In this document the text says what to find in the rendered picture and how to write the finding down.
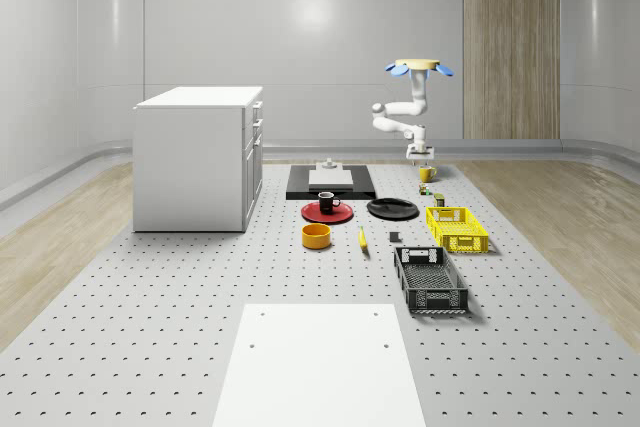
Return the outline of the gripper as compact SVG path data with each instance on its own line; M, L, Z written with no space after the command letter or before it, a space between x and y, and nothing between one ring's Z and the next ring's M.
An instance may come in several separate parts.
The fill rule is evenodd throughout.
M427 165L434 158L434 148L424 147L419 150L415 144L410 144L407 147L406 158L414 165Z

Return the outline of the black plate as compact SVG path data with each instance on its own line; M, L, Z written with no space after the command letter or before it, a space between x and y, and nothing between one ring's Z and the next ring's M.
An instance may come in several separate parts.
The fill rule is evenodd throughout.
M371 200L367 210L377 218L391 221L411 220L419 216L419 209L414 203L398 198Z

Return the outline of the drone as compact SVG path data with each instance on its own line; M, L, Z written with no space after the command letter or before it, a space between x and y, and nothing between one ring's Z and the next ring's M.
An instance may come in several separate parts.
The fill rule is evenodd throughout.
M445 76L453 76L451 69L443 66L439 60L434 59L398 59L385 67L393 76L405 75L410 70L434 70Z

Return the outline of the yellow basket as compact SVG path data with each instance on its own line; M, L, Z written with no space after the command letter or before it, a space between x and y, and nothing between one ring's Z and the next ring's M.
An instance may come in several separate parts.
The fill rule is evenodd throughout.
M449 252L487 252L488 233L466 207L428 207L426 223Z

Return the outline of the black stove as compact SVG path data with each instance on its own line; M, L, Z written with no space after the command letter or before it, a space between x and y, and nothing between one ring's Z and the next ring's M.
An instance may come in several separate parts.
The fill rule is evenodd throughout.
M366 165L344 166L352 173L354 187L352 190L330 189L341 200L372 200L376 199L376 192L369 170ZM319 190L309 188L309 171L312 165L292 165L290 169L286 199L287 200L317 200Z

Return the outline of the red plate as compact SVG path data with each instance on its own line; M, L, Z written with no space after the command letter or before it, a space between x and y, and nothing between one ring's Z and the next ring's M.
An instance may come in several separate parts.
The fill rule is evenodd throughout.
M301 209L301 215L309 222L338 224L349 221L353 217L353 209L345 203L334 206L330 213L323 213L318 201L311 202Z

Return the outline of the yellow bowl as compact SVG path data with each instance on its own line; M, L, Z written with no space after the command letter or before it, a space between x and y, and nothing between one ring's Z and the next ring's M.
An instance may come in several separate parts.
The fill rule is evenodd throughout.
M331 228L322 223L307 224L302 228L302 244L313 250L327 248L331 243Z

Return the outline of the dark grey basket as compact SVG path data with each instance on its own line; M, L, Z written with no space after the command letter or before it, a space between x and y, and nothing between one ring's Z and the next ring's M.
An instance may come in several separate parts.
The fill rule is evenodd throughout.
M394 263L410 310L467 310L468 287L444 248L396 247Z

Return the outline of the white cabinet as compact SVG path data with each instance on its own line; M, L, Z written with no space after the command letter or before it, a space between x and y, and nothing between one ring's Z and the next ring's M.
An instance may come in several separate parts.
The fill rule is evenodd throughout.
M247 229L262 187L262 92L176 87L135 107L134 230Z

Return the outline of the white board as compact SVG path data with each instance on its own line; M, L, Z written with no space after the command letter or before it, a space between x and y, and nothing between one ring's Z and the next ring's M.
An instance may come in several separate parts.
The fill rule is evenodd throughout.
M425 427L391 304L248 304L213 427Z

